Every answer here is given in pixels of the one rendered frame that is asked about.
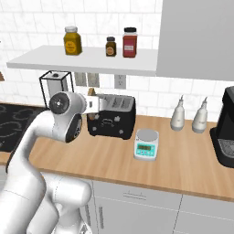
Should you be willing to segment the yellow jar with white lid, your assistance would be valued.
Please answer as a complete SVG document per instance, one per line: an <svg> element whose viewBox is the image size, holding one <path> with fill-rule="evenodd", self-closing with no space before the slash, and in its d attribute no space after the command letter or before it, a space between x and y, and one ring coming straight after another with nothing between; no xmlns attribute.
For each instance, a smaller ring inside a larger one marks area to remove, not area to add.
<svg viewBox="0 0 234 234"><path fill-rule="evenodd" d="M82 52L81 37L75 26L65 27L64 47L67 55L79 55Z"/></svg>

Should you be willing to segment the black hob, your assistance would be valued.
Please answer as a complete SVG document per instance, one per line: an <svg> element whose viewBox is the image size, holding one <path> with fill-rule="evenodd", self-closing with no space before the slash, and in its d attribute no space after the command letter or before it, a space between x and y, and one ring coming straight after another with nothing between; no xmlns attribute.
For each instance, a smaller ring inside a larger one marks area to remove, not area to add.
<svg viewBox="0 0 234 234"><path fill-rule="evenodd" d="M0 103L0 152L12 152L27 123L45 110L43 107Z"/></svg>

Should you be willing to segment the white wall shelf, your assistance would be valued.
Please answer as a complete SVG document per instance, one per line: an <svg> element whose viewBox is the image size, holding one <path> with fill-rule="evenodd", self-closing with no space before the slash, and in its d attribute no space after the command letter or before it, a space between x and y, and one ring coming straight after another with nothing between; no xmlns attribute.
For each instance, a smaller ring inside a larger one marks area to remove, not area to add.
<svg viewBox="0 0 234 234"><path fill-rule="evenodd" d="M6 63L10 69L42 69L101 74L154 77L157 51L138 49L135 58L124 58L119 48L107 57L104 48L84 48L78 56L68 56L62 46L41 46Z"/></svg>

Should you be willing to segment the small brown jar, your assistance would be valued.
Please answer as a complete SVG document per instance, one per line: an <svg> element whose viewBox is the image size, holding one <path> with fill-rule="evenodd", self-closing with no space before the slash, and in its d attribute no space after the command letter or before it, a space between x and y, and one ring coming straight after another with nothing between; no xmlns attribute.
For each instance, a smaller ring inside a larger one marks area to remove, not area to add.
<svg viewBox="0 0 234 234"><path fill-rule="evenodd" d="M107 37L106 56L107 57L115 57L116 56L115 37Z"/></svg>

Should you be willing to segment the grey wall cupboard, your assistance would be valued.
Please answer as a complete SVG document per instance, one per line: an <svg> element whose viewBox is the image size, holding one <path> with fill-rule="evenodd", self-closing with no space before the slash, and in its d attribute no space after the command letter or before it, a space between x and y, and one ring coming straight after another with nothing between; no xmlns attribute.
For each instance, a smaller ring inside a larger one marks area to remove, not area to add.
<svg viewBox="0 0 234 234"><path fill-rule="evenodd" d="M234 81L234 0L164 0L156 75Z"/></svg>

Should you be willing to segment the white pouring bottle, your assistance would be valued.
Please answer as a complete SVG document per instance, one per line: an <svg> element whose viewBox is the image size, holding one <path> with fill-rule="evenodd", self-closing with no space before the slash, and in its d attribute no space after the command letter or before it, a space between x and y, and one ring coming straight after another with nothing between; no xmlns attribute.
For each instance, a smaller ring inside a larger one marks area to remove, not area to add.
<svg viewBox="0 0 234 234"><path fill-rule="evenodd" d="M192 122L192 130L195 133L203 133L207 128L207 98L202 101Z"/></svg>
<svg viewBox="0 0 234 234"><path fill-rule="evenodd" d="M180 98L170 121L171 129L177 132L181 131L185 125L185 109L183 103L183 98Z"/></svg>

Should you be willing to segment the white wall socket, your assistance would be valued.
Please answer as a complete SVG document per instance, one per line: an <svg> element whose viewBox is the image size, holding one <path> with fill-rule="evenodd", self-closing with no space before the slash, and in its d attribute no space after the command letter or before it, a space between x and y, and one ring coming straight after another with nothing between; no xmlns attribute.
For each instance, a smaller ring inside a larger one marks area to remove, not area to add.
<svg viewBox="0 0 234 234"><path fill-rule="evenodd" d="M126 76L125 75L114 76L114 88L122 89L122 90L126 88Z"/></svg>

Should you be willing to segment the red jar with black lid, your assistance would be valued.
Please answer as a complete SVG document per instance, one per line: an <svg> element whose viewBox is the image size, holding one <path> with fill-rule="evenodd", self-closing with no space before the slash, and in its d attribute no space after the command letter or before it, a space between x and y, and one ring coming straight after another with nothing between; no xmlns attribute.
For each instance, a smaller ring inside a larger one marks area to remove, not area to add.
<svg viewBox="0 0 234 234"><path fill-rule="evenodd" d="M134 58L137 51L137 32L135 27L126 27L122 37L122 55Z"/></svg>

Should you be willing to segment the white and teal kitchen scale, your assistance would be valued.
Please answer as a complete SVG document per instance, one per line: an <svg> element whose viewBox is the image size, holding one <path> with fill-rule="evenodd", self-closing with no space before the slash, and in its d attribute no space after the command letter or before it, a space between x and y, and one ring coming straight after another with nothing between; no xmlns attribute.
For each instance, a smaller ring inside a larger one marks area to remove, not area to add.
<svg viewBox="0 0 234 234"><path fill-rule="evenodd" d="M159 132L138 129L134 139L133 157L137 160L154 161L157 157Z"/></svg>

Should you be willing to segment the grey wall socket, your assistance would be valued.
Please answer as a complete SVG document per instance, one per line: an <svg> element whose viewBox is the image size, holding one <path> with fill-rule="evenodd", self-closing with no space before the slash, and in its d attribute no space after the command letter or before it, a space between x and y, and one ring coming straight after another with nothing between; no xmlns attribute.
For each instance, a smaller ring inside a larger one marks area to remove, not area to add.
<svg viewBox="0 0 234 234"><path fill-rule="evenodd" d="M86 81L86 74L84 72L75 72L75 82L77 86L86 87L87 81Z"/></svg>
<svg viewBox="0 0 234 234"><path fill-rule="evenodd" d="M100 80L98 73L89 73L88 74L88 85L90 87L100 87Z"/></svg>

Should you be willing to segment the black toaster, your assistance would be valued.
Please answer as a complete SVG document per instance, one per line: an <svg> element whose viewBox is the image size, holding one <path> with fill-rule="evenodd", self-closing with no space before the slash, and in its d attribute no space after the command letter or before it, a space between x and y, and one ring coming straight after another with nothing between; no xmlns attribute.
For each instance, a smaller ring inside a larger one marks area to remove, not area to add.
<svg viewBox="0 0 234 234"><path fill-rule="evenodd" d="M98 97L106 100L107 106L104 111L96 113L93 120L87 117L90 135L130 139L135 125L135 98L114 94L98 94Z"/></svg>

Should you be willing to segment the grey cupboard door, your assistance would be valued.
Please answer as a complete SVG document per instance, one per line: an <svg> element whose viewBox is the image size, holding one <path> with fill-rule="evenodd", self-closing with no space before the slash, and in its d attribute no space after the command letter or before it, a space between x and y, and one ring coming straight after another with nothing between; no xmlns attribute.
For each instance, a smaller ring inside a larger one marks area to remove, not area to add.
<svg viewBox="0 0 234 234"><path fill-rule="evenodd" d="M175 234L234 234L234 221L180 212Z"/></svg>
<svg viewBox="0 0 234 234"><path fill-rule="evenodd" d="M90 221L91 221L91 226L89 226L89 227L92 231L92 234L99 234L97 218L96 218L96 207L95 207L94 196L90 197L90 201L88 202L88 205L89 205L89 209L90 209ZM85 206L80 209L80 214L82 215L83 220L87 223Z"/></svg>
<svg viewBox="0 0 234 234"><path fill-rule="evenodd" d="M96 197L100 234L173 234L177 211ZM99 207L103 207L101 229Z"/></svg>

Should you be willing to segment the black coffee machine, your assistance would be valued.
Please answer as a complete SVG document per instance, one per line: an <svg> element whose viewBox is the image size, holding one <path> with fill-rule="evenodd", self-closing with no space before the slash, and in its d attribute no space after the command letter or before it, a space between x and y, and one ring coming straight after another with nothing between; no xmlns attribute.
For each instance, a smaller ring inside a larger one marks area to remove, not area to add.
<svg viewBox="0 0 234 234"><path fill-rule="evenodd" d="M234 86L225 89L222 103L217 126L209 133L218 161L234 168Z"/></svg>

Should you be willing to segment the wide grey drawer front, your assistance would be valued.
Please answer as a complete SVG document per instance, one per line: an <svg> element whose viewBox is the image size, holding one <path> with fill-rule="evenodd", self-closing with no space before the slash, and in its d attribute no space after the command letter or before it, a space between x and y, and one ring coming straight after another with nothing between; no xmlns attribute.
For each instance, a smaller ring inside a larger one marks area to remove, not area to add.
<svg viewBox="0 0 234 234"><path fill-rule="evenodd" d="M124 186L101 181L94 181L93 188L96 197L110 198L152 207L168 208L172 210L179 209L182 197L180 194L169 193L165 191L158 191L135 186ZM142 193L143 195L147 196L147 199L139 200L122 196L123 192L129 191L134 194Z"/></svg>

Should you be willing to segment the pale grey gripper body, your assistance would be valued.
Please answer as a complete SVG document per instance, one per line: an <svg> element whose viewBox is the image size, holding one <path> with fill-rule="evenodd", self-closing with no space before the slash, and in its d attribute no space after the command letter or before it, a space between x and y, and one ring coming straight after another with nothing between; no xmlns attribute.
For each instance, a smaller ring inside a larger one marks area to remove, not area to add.
<svg viewBox="0 0 234 234"><path fill-rule="evenodd" d="M112 109L115 96L113 94L98 94L100 99L100 110L110 111Z"/></svg>

